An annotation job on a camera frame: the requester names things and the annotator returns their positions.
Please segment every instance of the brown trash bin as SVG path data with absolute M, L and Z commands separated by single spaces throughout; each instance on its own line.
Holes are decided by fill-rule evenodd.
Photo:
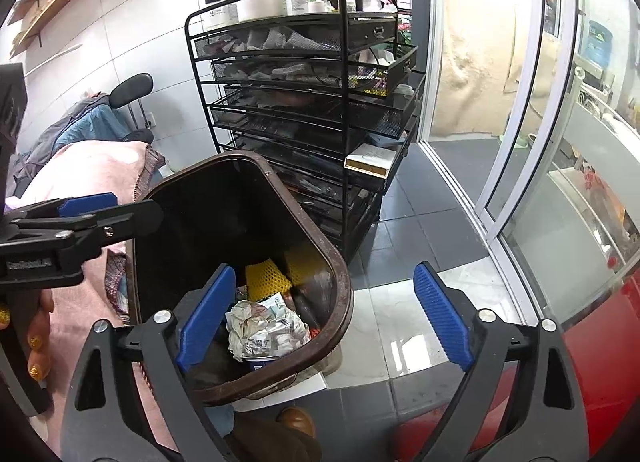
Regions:
M 207 378 L 195 384 L 203 402 L 216 406 L 247 397 L 337 347 L 353 312 L 347 266 L 264 158 L 242 151 L 213 156 L 166 178 L 145 198 L 162 207 L 164 220 L 158 232 L 127 242 L 131 324 L 173 309 L 186 292 L 202 288 L 220 263 L 235 270 L 242 286 L 246 265 L 271 258 L 307 298 L 321 325 L 306 345 L 254 371 L 233 360 L 219 338 L 225 331 L 219 331 L 220 344 L 209 349 L 215 357 L 211 365 L 221 372 L 210 374 L 210 380 L 220 376 L 219 383 Z M 228 380 L 229 368 L 238 378 Z

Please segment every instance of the fingernail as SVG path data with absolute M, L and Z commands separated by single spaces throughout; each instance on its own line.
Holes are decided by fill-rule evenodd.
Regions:
M 40 339 L 40 336 L 33 336 L 29 339 L 29 346 L 31 347 L 31 350 L 39 350 L 42 346 L 42 339 Z
M 11 323 L 11 312 L 9 312 L 9 307 L 0 304 L 0 325 L 8 325 Z
M 31 368 L 29 368 L 29 375 L 31 376 L 31 379 L 40 382 L 42 380 L 42 369 L 40 368 L 40 365 L 31 366 Z

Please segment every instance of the crumpled plastic wrapper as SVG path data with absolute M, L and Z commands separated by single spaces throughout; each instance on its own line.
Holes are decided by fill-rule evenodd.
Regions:
M 309 328 L 280 293 L 260 303 L 239 301 L 226 316 L 234 358 L 282 357 L 311 340 Z

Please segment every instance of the blue gripper pad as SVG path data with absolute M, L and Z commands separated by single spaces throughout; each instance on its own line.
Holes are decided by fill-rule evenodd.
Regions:
M 178 318 L 175 362 L 183 372 L 202 362 L 216 335 L 225 312 L 236 298 L 236 273 L 228 265 L 220 265 L 205 286 L 185 294 L 174 309 Z M 193 311 L 180 319 L 189 307 Z
M 469 331 L 440 288 L 441 284 L 442 280 L 426 265 L 421 263 L 415 268 L 414 292 L 422 310 L 427 314 L 449 361 L 467 371 L 474 362 L 469 350 Z
M 70 198 L 58 208 L 62 218 L 76 217 L 118 205 L 118 198 L 113 193 L 99 193 L 85 197 Z

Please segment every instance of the human hand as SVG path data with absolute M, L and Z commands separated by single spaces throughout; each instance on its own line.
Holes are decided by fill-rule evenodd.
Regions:
M 51 369 L 51 353 L 49 349 L 51 321 L 49 314 L 53 312 L 53 309 L 51 289 L 44 289 L 40 292 L 38 311 L 27 330 L 27 341 L 31 347 L 27 367 L 30 376 L 36 381 L 41 381 L 47 377 Z M 0 331 L 7 328 L 10 323 L 11 313 L 9 308 L 4 304 L 0 304 Z

